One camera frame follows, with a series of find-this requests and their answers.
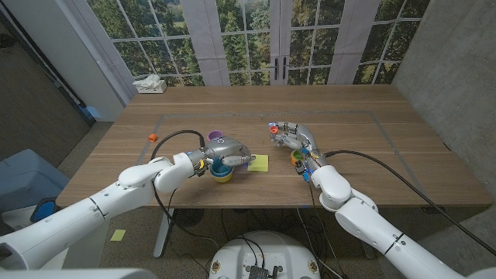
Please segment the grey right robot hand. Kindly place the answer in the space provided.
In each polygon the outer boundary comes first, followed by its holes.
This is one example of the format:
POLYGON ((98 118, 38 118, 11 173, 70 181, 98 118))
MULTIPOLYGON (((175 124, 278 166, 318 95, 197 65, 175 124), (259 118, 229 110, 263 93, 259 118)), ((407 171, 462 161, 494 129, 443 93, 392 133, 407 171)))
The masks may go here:
POLYGON ((303 160, 302 164, 311 172, 328 165, 326 158, 319 151, 317 142, 310 129, 293 122, 270 122, 270 140, 279 146, 297 150, 303 160))

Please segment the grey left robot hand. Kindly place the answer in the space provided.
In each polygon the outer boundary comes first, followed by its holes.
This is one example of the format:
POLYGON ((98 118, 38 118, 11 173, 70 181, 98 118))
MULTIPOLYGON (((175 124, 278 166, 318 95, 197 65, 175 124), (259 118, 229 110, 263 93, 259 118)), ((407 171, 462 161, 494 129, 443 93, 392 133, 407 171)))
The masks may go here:
POLYGON ((229 136, 211 139, 204 146, 188 152, 187 155, 195 172, 208 169, 214 164, 215 159, 219 159, 228 167, 239 166, 256 159, 247 146, 229 136))

